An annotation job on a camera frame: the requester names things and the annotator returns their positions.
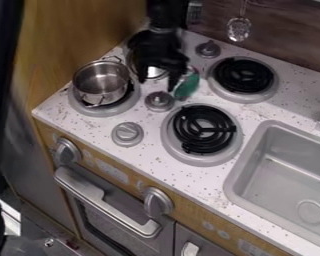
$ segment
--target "green utensil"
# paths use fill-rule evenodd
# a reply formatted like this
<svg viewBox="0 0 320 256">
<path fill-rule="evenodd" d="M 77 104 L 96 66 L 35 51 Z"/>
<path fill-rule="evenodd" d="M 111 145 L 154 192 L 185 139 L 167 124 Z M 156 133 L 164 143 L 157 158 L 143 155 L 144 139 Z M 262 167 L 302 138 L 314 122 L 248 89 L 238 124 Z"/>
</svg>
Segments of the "green utensil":
<svg viewBox="0 0 320 256">
<path fill-rule="evenodd" d="M 193 72 L 187 76 L 185 80 L 174 91 L 174 98 L 179 101 L 185 101 L 190 97 L 199 86 L 199 73 Z"/>
</svg>

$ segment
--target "oven handle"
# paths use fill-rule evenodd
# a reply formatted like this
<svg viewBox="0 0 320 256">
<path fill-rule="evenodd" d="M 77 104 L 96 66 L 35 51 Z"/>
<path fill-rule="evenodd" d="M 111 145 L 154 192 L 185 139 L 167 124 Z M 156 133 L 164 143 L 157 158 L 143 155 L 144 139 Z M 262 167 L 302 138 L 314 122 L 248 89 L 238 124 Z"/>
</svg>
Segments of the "oven handle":
<svg viewBox="0 0 320 256">
<path fill-rule="evenodd" d="M 141 225 L 104 202 L 104 190 L 88 182 L 74 171 L 62 166 L 56 170 L 54 176 L 58 184 L 60 184 L 67 191 L 71 192 L 79 200 L 95 207 L 97 210 L 101 211 L 137 235 L 144 238 L 154 238 L 161 230 L 161 226 L 151 219 L 148 220 L 144 225 Z"/>
<path fill-rule="evenodd" d="M 197 245 L 187 242 L 181 251 L 181 256 L 197 256 L 198 252 L 199 247 Z"/>
</svg>

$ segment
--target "dial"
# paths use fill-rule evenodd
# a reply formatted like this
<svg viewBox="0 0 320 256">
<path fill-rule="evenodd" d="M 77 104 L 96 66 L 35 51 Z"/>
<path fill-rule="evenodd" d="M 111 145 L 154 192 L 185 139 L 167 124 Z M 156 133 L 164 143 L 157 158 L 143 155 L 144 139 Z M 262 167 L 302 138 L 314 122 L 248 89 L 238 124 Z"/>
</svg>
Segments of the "dial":
<svg viewBox="0 0 320 256">
<path fill-rule="evenodd" d="M 61 164 L 77 163 L 82 159 L 82 154 L 73 142 L 59 138 L 55 158 Z"/>
<path fill-rule="evenodd" d="M 172 200 L 160 189 L 146 188 L 144 209 L 149 217 L 157 219 L 163 214 L 171 214 L 173 208 Z"/>
</svg>

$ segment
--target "speckled countertop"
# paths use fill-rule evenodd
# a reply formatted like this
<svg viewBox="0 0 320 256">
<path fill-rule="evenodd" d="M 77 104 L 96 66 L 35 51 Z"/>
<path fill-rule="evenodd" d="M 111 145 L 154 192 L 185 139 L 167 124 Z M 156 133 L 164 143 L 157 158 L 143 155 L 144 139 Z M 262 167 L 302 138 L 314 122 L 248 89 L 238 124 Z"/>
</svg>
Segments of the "speckled countertop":
<svg viewBox="0 0 320 256">
<path fill-rule="evenodd" d="M 185 33 L 184 38 L 187 55 L 191 57 L 191 63 L 195 67 L 200 67 L 203 76 L 216 60 L 230 56 L 258 59 L 278 73 L 279 90 L 273 98 L 263 103 L 245 105 L 223 100 L 210 90 L 204 79 L 201 79 L 199 90 L 185 102 L 212 104 L 236 117 L 244 133 L 242 149 L 257 126 L 268 119 L 279 120 L 320 136 L 315 130 L 316 120 L 320 115 L 320 73 L 218 41 L 216 42 L 222 49 L 221 55 L 217 59 L 204 60 L 195 55 L 194 47 L 207 38 L 194 33 Z M 122 55 L 122 50 L 116 47 L 107 55 Z M 35 108 L 33 116 L 291 254 L 320 256 L 319 246 L 232 204 L 226 198 L 223 182 L 239 154 L 226 164 L 197 168 L 182 164 L 165 151 L 161 145 L 159 128 L 167 113 L 147 110 L 144 98 L 150 92 L 165 90 L 166 86 L 166 80 L 147 82 L 142 85 L 141 100 L 136 106 L 109 118 L 78 114 L 70 107 L 67 92 L 62 89 Z M 110 138 L 112 129 L 126 121 L 140 124 L 145 131 L 144 140 L 129 149 L 115 145 Z"/>
</svg>

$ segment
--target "sink drain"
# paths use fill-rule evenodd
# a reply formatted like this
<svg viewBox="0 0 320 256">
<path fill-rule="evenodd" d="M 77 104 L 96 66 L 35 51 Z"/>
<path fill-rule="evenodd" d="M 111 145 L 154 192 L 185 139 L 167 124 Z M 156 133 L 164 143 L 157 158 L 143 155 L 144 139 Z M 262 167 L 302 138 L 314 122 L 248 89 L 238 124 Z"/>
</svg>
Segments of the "sink drain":
<svg viewBox="0 0 320 256">
<path fill-rule="evenodd" d="M 298 204 L 298 214 L 307 224 L 320 223 L 320 205 L 314 201 L 302 201 Z"/>
</svg>

